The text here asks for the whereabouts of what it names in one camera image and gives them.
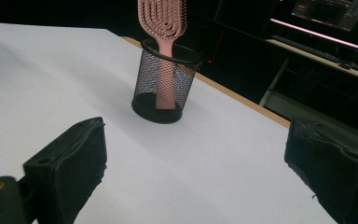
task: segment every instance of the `monitor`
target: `monitor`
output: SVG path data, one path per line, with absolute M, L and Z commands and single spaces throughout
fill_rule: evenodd
M 358 0 L 280 0 L 271 21 L 358 49 Z

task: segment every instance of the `table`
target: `table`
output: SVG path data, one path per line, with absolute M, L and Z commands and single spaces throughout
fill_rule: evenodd
M 82 223 L 334 223 L 283 161 L 288 130 L 200 79 L 183 117 L 131 109 L 141 50 L 102 29 L 0 23 L 0 175 L 103 117 L 108 163 Z

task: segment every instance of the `hairbrush bristle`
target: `hairbrush bristle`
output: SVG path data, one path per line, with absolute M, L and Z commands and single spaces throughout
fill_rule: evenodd
M 144 30 L 153 37 L 175 39 L 187 27 L 185 0 L 139 0 L 138 17 Z

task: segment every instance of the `keyboard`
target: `keyboard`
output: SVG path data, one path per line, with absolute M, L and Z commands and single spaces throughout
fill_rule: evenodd
M 302 44 L 299 44 L 293 40 L 290 40 L 290 39 L 286 39 L 286 38 L 283 38 L 281 36 L 278 36 L 278 35 L 273 35 L 272 36 L 273 39 L 275 40 L 278 40 L 279 42 L 283 43 L 283 44 L 287 44 L 289 46 L 292 46 L 296 49 L 301 49 L 301 50 L 304 50 L 310 54 L 313 54 L 315 56 L 318 56 L 320 58 L 323 58 L 323 59 L 326 59 L 327 61 L 330 61 L 330 62 L 333 62 L 333 63 L 339 63 L 340 59 L 334 55 L 331 55 L 331 54 L 328 54 L 328 53 L 325 53 L 323 51 L 320 51 L 320 50 L 317 50 L 317 49 L 313 49 L 313 48 L 310 48 L 308 46 L 305 46 L 305 45 L 302 45 Z
M 306 51 L 306 52 L 308 52 L 310 54 L 313 54 L 315 56 L 318 56 L 320 58 L 324 58 L 327 61 L 330 61 L 330 62 L 333 62 L 333 63 L 339 63 L 340 62 L 340 59 L 338 57 L 334 56 L 334 55 L 331 55 L 331 54 L 325 53 L 323 51 L 313 49 L 313 48 L 310 48 L 308 46 L 299 44 L 299 43 L 297 43 L 297 42 L 295 42 L 293 40 L 286 39 L 286 38 L 278 36 L 278 35 L 273 35 L 272 38 L 275 39 L 275 40 L 278 40 L 279 42 L 281 42 L 283 44 L 292 46 L 292 47 L 294 47 L 296 49 L 304 50 L 304 51 Z M 353 64 L 352 69 L 358 71 L 358 64 Z

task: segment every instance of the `pen holder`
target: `pen holder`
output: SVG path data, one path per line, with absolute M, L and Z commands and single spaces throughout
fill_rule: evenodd
M 197 52 L 177 44 L 173 44 L 172 57 L 158 53 L 153 39 L 146 39 L 141 45 L 132 109 L 144 119 L 174 123 L 182 117 L 201 58 Z

